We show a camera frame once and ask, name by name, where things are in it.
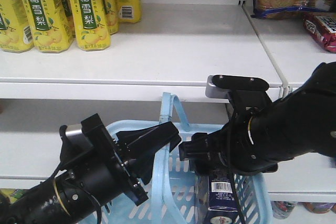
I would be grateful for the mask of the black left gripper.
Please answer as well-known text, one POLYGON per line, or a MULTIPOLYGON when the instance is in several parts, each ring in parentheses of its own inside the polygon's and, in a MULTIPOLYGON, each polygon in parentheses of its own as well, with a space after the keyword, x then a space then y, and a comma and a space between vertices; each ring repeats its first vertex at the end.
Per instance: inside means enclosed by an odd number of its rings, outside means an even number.
POLYGON ((180 142, 172 122, 146 129, 120 131, 115 141, 98 114, 81 122, 82 132, 91 143, 81 147, 62 143, 59 184, 87 195, 100 205, 125 194, 136 205, 148 199, 143 184, 152 178, 155 153, 168 145, 172 151, 180 142))

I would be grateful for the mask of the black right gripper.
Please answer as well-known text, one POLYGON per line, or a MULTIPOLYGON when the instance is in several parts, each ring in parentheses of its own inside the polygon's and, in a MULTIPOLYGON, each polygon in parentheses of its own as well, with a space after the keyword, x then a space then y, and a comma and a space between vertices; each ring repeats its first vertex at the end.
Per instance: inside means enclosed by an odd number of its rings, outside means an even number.
POLYGON ((234 150, 234 144, 241 143, 239 135, 235 135, 237 121, 235 113, 220 130, 193 134, 190 141, 179 145, 180 160, 189 161, 191 169, 198 175, 209 175, 216 170, 246 176, 276 172, 277 164, 253 167, 254 159, 242 147, 234 150))

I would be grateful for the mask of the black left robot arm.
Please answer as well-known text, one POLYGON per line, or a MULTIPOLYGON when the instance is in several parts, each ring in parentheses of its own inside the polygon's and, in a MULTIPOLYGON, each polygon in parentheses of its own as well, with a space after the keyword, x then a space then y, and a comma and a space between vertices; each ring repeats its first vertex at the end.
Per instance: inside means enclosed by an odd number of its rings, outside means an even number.
POLYGON ((14 203, 1 198, 1 223, 76 223, 125 194, 135 205, 148 199, 144 190, 162 147, 173 149, 178 129, 165 122, 113 138, 99 115, 79 127, 61 126, 60 162, 52 175, 14 203))

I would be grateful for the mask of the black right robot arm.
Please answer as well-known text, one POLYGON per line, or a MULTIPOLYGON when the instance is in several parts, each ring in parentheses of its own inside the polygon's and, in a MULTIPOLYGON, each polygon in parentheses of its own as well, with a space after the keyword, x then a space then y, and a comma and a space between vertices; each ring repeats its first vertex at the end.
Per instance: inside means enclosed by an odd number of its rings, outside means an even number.
POLYGON ((335 157, 335 63, 321 63, 297 90, 272 101, 268 83, 256 77, 208 77, 206 95, 227 99, 234 111, 213 133, 195 133, 179 145, 180 159, 207 174, 275 172, 306 153, 335 157))

